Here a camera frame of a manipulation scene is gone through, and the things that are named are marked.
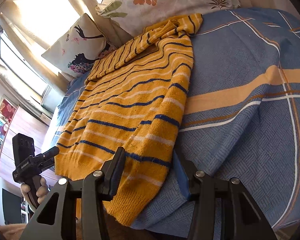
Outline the person's left hand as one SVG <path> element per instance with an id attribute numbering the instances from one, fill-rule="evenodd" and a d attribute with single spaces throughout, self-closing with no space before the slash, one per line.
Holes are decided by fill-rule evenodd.
<path id="1" fill-rule="evenodd" d="M 21 193 L 22 193 L 23 197 L 28 202 L 28 204 L 33 206 L 31 204 L 30 198 L 29 198 L 29 192 L 31 191 L 30 186 L 23 183 L 20 186 L 20 190 L 21 190 Z M 48 192 L 49 191 L 48 191 L 48 187 L 47 187 L 47 184 L 46 184 L 46 180 L 45 180 L 44 177 L 40 176 L 40 187 L 36 191 L 36 196 L 38 197 L 38 204 L 42 203 L 42 201 L 44 200 L 44 198 L 46 197 Z"/>

